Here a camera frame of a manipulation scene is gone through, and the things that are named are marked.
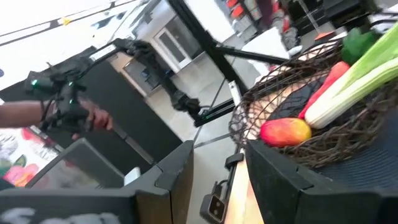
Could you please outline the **large black panel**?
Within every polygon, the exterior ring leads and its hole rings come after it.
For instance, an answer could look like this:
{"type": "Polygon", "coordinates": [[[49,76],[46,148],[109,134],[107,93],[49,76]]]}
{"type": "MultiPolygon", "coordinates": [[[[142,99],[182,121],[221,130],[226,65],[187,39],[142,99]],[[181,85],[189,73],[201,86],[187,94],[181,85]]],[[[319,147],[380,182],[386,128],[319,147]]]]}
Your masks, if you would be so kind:
{"type": "MultiPolygon", "coordinates": [[[[154,161],[161,161],[181,145],[182,140],[109,62],[101,62],[92,68],[81,81],[87,87],[83,96],[106,110],[114,123],[154,161]]],[[[84,134],[84,138],[123,174],[135,167],[139,167],[141,172],[152,167],[112,131],[96,130],[84,134]]]]}

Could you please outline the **dark grey box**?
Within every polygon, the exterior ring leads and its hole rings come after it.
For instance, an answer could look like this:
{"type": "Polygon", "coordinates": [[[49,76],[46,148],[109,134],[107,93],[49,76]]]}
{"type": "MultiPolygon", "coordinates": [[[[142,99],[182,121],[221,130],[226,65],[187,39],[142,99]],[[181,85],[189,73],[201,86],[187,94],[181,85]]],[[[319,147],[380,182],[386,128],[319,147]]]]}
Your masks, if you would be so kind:
{"type": "Polygon", "coordinates": [[[120,188],[124,175],[85,138],[79,139],[40,170],[26,185],[32,189],[120,188]]]}

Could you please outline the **person's forearm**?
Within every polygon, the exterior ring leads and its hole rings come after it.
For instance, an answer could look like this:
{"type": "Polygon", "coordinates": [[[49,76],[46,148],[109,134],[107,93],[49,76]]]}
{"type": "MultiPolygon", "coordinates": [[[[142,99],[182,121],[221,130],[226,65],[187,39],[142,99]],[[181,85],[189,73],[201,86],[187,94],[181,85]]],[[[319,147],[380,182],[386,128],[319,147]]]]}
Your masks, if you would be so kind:
{"type": "Polygon", "coordinates": [[[39,124],[44,109],[39,101],[15,101],[0,105],[0,128],[25,128],[39,124]]]}

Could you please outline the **colourful floral cloth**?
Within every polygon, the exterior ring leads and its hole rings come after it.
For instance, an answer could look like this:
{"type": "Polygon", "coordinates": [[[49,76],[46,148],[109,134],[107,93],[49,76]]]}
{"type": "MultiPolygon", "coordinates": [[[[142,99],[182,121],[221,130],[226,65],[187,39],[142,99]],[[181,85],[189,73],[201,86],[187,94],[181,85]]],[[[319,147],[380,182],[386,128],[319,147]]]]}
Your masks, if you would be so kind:
{"type": "Polygon", "coordinates": [[[0,178],[24,187],[58,152],[28,128],[0,129],[0,178]]]}

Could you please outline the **red-orange carrot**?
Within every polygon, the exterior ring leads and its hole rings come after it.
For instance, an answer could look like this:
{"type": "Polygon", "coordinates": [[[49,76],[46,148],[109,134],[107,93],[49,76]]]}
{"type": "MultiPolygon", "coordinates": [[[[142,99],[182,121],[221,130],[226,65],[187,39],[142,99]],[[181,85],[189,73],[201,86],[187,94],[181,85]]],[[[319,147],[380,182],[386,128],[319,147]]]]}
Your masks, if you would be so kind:
{"type": "Polygon", "coordinates": [[[328,76],[323,82],[323,85],[310,97],[304,109],[299,113],[298,118],[304,119],[309,107],[311,107],[319,99],[319,97],[321,97],[322,94],[326,92],[327,89],[329,89],[329,87],[332,86],[332,84],[334,84],[334,82],[336,82],[349,69],[350,66],[344,61],[340,61],[332,66],[328,76]]]}

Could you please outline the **dark brown wicker basket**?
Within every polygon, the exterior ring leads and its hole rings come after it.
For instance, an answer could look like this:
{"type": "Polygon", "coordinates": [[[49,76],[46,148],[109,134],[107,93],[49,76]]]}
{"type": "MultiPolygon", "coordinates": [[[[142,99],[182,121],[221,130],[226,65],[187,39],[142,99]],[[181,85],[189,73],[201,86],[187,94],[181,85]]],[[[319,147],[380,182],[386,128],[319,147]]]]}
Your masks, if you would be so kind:
{"type": "MultiPolygon", "coordinates": [[[[264,122],[299,115],[341,60],[342,41],[328,40],[308,48],[261,77],[243,95],[229,122],[231,139],[238,147],[259,139],[264,122]]],[[[314,129],[309,140],[276,150],[310,168],[348,160],[376,139],[393,109],[398,109],[398,80],[374,90],[325,128],[314,129]]]]}

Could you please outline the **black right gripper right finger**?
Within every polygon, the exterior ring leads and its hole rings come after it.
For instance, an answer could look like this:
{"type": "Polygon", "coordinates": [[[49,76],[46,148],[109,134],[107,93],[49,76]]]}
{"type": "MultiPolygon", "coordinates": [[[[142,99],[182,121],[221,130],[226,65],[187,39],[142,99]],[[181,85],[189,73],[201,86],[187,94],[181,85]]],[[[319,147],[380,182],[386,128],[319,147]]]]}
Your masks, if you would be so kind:
{"type": "Polygon", "coordinates": [[[347,188],[256,140],[246,162],[265,224],[398,224],[398,190],[347,188]]]}

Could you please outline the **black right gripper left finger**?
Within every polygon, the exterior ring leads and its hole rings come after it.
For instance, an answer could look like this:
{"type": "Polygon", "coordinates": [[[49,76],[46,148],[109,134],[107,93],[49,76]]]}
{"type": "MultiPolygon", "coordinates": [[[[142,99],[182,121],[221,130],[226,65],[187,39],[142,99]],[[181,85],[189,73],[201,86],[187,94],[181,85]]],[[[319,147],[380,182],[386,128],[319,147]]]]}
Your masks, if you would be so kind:
{"type": "Polygon", "coordinates": [[[186,224],[193,142],[120,188],[0,189],[0,224],[186,224]]]}

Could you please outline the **red pepper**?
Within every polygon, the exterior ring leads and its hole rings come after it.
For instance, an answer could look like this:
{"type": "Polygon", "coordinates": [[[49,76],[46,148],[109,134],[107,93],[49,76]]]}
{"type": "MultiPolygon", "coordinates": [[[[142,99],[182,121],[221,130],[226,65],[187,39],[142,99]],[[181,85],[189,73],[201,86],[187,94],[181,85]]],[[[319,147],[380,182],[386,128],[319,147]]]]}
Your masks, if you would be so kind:
{"type": "Polygon", "coordinates": [[[312,137],[310,126],[298,118],[281,118],[266,121],[259,134],[269,146],[296,146],[312,137]]]}

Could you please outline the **green white celery stalk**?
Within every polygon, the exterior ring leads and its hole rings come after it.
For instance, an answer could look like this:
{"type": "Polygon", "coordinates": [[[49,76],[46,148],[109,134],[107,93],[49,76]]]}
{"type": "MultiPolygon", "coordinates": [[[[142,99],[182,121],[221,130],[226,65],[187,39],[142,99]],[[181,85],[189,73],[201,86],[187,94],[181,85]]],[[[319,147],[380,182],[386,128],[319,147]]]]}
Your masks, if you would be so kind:
{"type": "Polygon", "coordinates": [[[398,77],[398,22],[335,81],[305,113],[321,129],[375,89],[398,77]]]}

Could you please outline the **person's hand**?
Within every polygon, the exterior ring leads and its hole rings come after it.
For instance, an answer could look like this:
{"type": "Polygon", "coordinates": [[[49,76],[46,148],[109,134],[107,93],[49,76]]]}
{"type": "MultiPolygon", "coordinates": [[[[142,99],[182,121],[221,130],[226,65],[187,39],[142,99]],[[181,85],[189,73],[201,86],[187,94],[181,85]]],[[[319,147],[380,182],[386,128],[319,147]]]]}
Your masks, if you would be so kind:
{"type": "Polygon", "coordinates": [[[111,115],[102,110],[98,105],[90,100],[80,99],[80,104],[84,109],[88,110],[87,123],[91,124],[93,129],[113,129],[113,118],[111,115]]]}

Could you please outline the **black aluminium table frame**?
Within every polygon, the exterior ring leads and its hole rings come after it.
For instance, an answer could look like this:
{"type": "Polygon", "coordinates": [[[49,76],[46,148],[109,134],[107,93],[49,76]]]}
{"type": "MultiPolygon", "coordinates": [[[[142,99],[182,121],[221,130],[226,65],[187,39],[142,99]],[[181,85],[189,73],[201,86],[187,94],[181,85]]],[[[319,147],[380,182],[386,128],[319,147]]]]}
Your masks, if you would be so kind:
{"type": "MultiPolygon", "coordinates": [[[[167,0],[169,6],[174,10],[176,15],[182,20],[184,25],[193,34],[194,38],[200,44],[200,47],[212,59],[213,63],[218,67],[223,74],[224,79],[229,82],[235,81],[240,89],[241,95],[248,91],[240,76],[236,73],[232,65],[225,58],[227,55],[256,60],[259,62],[267,62],[281,65],[287,60],[280,57],[247,52],[243,50],[233,49],[231,47],[219,47],[216,40],[212,38],[211,34],[206,31],[199,20],[194,16],[184,0],[167,0]]],[[[206,123],[216,120],[233,111],[235,105],[233,99],[227,100],[220,105],[213,107],[204,114],[199,114],[193,117],[194,126],[200,127],[206,123]]]]}

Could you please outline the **white metal bracket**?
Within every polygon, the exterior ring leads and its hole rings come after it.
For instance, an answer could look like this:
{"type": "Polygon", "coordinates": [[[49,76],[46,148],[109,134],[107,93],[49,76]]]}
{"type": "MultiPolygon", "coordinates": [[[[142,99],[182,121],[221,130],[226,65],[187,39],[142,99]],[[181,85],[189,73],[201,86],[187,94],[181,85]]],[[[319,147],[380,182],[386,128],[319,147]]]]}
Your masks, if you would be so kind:
{"type": "Polygon", "coordinates": [[[231,92],[231,96],[235,106],[238,106],[241,102],[241,92],[239,87],[237,86],[235,81],[231,81],[228,83],[229,90],[231,92]]]}

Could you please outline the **white framed glass door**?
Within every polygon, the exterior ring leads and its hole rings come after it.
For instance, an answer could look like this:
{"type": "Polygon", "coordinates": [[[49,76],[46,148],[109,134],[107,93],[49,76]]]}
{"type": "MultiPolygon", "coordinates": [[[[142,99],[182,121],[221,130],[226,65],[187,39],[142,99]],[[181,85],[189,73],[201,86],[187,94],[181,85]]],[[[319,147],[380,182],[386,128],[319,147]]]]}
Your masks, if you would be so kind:
{"type": "Polygon", "coordinates": [[[186,67],[192,60],[178,43],[177,39],[164,27],[154,37],[164,54],[166,54],[165,61],[178,73],[186,67]]]}

